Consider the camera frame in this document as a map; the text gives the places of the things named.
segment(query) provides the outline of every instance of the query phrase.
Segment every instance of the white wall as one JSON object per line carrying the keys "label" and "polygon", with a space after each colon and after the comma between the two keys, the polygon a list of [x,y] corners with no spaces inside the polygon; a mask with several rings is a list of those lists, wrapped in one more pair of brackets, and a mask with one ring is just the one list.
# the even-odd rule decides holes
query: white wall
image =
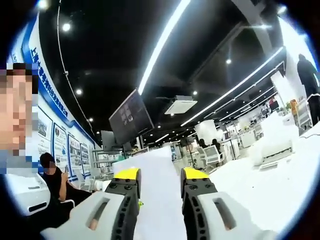
{"label": "white wall", "polygon": [[52,81],[41,51],[39,16],[21,31],[7,62],[33,63],[33,74],[39,75],[38,151],[33,151],[36,153],[32,155],[32,161],[38,162],[42,153],[52,154],[56,165],[62,171],[67,166],[69,180],[77,184],[75,171],[79,170],[84,176],[90,175],[89,151],[97,144],[72,116]]}

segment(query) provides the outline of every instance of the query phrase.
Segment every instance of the man in black shirt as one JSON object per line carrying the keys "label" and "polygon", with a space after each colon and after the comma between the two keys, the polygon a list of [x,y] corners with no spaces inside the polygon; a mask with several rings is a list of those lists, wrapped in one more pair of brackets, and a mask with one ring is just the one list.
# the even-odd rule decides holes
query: man in black shirt
{"label": "man in black shirt", "polygon": [[[297,71],[301,83],[304,85],[306,97],[308,98],[311,94],[318,93],[318,84],[315,78],[317,70],[312,65],[312,63],[308,61],[306,57],[302,54],[299,54]],[[308,102],[312,118],[312,124],[316,125],[317,122],[320,120],[320,99],[318,96],[312,96]]]}
{"label": "man in black shirt", "polygon": [[72,199],[77,206],[86,198],[91,196],[88,191],[76,189],[68,181],[68,173],[62,172],[55,164],[54,158],[50,153],[44,153],[40,156],[40,164],[44,168],[43,179],[46,182],[51,195],[61,202]]}

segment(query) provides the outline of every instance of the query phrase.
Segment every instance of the led strip light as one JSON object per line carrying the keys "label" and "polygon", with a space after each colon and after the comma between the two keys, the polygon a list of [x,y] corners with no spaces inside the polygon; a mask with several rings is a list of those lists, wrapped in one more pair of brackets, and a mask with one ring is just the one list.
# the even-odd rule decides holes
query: led strip light
{"label": "led strip light", "polygon": [[164,139],[164,138],[166,138],[166,137],[168,137],[168,136],[169,136],[169,133],[167,133],[166,135],[160,137],[160,138],[159,138],[158,140],[156,140],[154,143],[157,143],[157,142],[161,141],[162,139]]}
{"label": "led strip light", "polygon": [[247,91],[249,91],[250,89],[254,88],[258,83],[260,83],[262,80],[264,80],[269,74],[271,74],[273,71],[276,71],[278,69],[278,67],[283,64],[285,65],[285,62],[282,61],[280,62],[277,66],[275,66],[274,69],[272,69],[271,71],[269,71],[267,74],[265,74],[263,77],[261,77],[258,81],[256,81],[254,84],[252,84],[250,87],[248,87],[246,90],[244,90],[243,92],[241,92],[240,94],[238,94],[237,96],[235,96],[234,99],[231,99],[230,101],[226,102],[225,104],[223,104],[222,106],[218,107],[216,110],[214,110],[213,112],[209,113],[207,116],[204,117],[204,119],[206,119],[207,117],[209,117],[212,114],[215,114],[217,111],[219,111],[220,109],[224,108],[225,106],[227,106],[228,104],[232,103],[234,100],[236,100],[237,98],[241,97],[241,95],[245,94]]}
{"label": "led strip light", "polygon": [[284,47],[280,47],[267,61],[265,61],[260,67],[258,67],[256,70],[254,70],[249,76],[247,76],[245,79],[243,79],[241,82],[239,82],[236,86],[234,86],[232,89],[227,91],[225,94],[223,94],[221,97],[219,97],[217,100],[212,102],[209,106],[205,107],[202,109],[200,112],[195,114],[193,117],[189,118],[187,121],[182,123],[180,126],[183,127],[184,125],[188,124],[192,120],[194,120],[196,117],[200,116],[203,114],[205,111],[209,110],[212,108],[214,105],[216,105],[218,102],[220,102],[222,99],[224,99],[226,96],[228,96],[230,93],[232,93],[234,90],[239,88],[242,84],[244,84],[246,81],[248,81],[253,75],[255,75],[258,71],[260,71],[265,65],[267,65],[276,55],[278,55]]}
{"label": "led strip light", "polygon": [[229,115],[221,118],[219,121],[225,120],[226,118],[228,118],[228,117],[232,116],[233,114],[239,112],[241,109],[244,109],[246,106],[252,104],[254,101],[256,101],[257,99],[261,98],[263,95],[265,95],[266,93],[268,93],[269,91],[271,91],[271,90],[274,89],[274,88],[275,88],[274,86],[271,87],[271,88],[269,88],[267,91],[265,91],[265,92],[262,93],[261,95],[257,96],[257,97],[256,97],[255,99],[253,99],[251,102],[249,102],[249,103],[247,103],[246,105],[240,107],[238,110],[235,110],[234,112],[230,113]]}
{"label": "led strip light", "polygon": [[171,34],[171,32],[174,29],[177,22],[179,21],[181,15],[184,13],[185,9],[189,5],[190,1],[191,0],[181,0],[178,7],[175,9],[173,15],[170,17],[167,25],[165,26],[165,28],[161,34],[161,37],[159,38],[159,41],[157,42],[157,44],[153,50],[151,58],[148,62],[148,65],[146,66],[143,77],[141,79],[141,82],[140,82],[140,85],[138,88],[140,95],[142,95],[142,93],[145,89],[146,83],[150,77],[151,71],[154,68],[154,65],[160,55],[162,48],[164,47],[166,41],[168,40],[169,35]]}
{"label": "led strip light", "polygon": [[274,95],[276,95],[278,92],[276,91],[275,93],[271,94],[269,97],[267,97],[266,99],[264,99],[263,101],[259,102],[256,106],[251,107],[250,109],[248,109],[247,111],[244,111],[243,113],[239,114],[238,116],[234,117],[234,119],[237,119],[238,117],[242,116],[243,114],[249,112],[250,110],[253,110],[254,108],[258,107],[260,104],[262,104],[264,101],[270,99],[271,97],[273,97]]}

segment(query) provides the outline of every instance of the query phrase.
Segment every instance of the black ceiling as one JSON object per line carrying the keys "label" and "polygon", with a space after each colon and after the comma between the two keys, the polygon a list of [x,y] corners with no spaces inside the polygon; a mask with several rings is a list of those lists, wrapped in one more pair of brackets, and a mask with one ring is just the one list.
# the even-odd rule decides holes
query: black ceiling
{"label": "black ceiling", "polygon": [[[111,130],[110,115],[137,88],[148,61],[168,19],[180,0],[62,0],[60,24],[70,23],[69,32],[60,31],[63,62],[72,88],[83,89],[78,102],[87,118],[92,117],[93,132],[71,92],[57,41],[58,3],[40,14],[39,32],[44,59],[61,97],[83,128],[97,141],[99,130]],[[261,1],[252,1],[254,5]],[[143,100],[155,128],[147,142],[166,133],[179,137],[206,115],[232,100],[263,75],[284,61],[279,54],[234,93],[188,123],[180,125],[237,85],[263,64],[281,45],[275,6],[262,4],[263,23],[271,25],[269,52],[264,52],[256,32],[248,28],[246,16],[232,0],[191,0],[172,30],[151,72]],[[233,112],[272,87],[267,76],[208,119],[219,119]],[[198,102],[185,114],[165,115],[170,99],[176,95],[193,96]]]}

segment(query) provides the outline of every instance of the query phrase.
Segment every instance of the yellow object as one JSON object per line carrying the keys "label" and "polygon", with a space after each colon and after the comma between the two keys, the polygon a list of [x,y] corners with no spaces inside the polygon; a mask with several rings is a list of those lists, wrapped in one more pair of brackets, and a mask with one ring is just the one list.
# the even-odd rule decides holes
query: yellow object
{"label": "yellow object", "polygon": [[139,168],[130,168],[118,172],[113,178],[136,180]]}
{"label": "yellow object", "polygon": [[139,208],[143,205],[144,203],[142,201],[138,202]]}
{"label": "yellow object", "polygon": [[202,171],[196,170],[194,168],[185,167],[184,168],[186,179],[207,179],[209,175],[205,174]]}

